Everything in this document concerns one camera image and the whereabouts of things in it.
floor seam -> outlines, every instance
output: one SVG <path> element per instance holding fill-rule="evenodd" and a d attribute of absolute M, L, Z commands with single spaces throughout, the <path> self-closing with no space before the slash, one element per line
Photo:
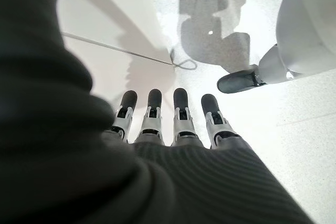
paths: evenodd
<path fill-rule="evenodd" d="M 320 118 L 324 118 L 326 116 L 331 116 L 331 115 L 335 115 L 335 114 L 336 114 L 336 112 L 332 112 L 332 113 L 328 113 L 328 114 L 324 114 L 324 115 L 315 116 L 313 118 L 302 119 L 302 120 L 291 122 L 291 123 L 277 124 L 276 126 L 280 127 L 280 126 L 286 126 L 286 125 L 295 124 L 295 123 L 302 123 L 302 122 L 305 122 L 305 121 L 310 121 L 310 120 L 313 120 L 313 119 L 320 119 Z"/>

dark knit sleeve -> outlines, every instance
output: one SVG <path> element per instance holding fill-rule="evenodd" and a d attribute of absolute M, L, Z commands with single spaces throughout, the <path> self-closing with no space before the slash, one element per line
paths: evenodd
<path fill-rule="evenodd" d="M 0 223 L 168 220 L 170 178 L 117 137 L 103 143 L 113 112 L 91 87 L 56 0 L 0 0 Z"/>

ribbed fabric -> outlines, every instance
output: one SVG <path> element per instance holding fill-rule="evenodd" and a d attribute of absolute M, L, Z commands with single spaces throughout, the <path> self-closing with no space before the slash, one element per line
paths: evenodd
<path fill-rule="evenodd" d="M 135 150 L 171 176 L 176 213 L 188 223 L 312 223 L 248 148 L 214 151 L 138 143 Z"/>

black fingertip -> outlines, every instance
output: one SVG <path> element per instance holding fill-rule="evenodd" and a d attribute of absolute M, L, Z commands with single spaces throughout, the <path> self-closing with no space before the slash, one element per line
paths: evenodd
<path fill-rule="evenodd" d="M 162 94 L 158 89 L 152 89 L 148 94 L 148 106 L 152 108 L 161 108 Z"/>
<path fill-rule="evenodd" d="M 219 111 L 218 103 L 216 98 L 212 94 L 205 94 L 201 100 L 202 109 L 204 115 L 207 112 L 216 113 Z"/>
<path fill-rule="evenodd" d="M 123 95 L 120 105 L 125 109 L 131 107 L 134 110 L 137 104 L 137 100 L 137 93 L 133 90 L 129 90 Z"/>
<path fill-rule="evenodd" d="M 174 108 L 186 108 L 188 107 L 188 94 L 185 89 L 178 88 L 174 91 Z"/>

white floor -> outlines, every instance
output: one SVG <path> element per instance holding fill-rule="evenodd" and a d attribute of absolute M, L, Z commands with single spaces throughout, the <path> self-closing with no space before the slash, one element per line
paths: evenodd
<path fill-rule="evenodd" d="M 152 0 L 173 66 L 65 37 L 90 69 L 93 92 L 116 108 L 133 89 L 139 101 L 134 141 L 152 88 L 162 91 L 163 135 L 173 135 L 173 91 L 189 94 L 196 131 L 209 139 L 201 97 L 212 93 L 224 116 L 317 223 L 336 222 L 336 70 L 237 94 L 222 94 L 217 80 L 258 63 L 276 43 L 281 0 Z"/>

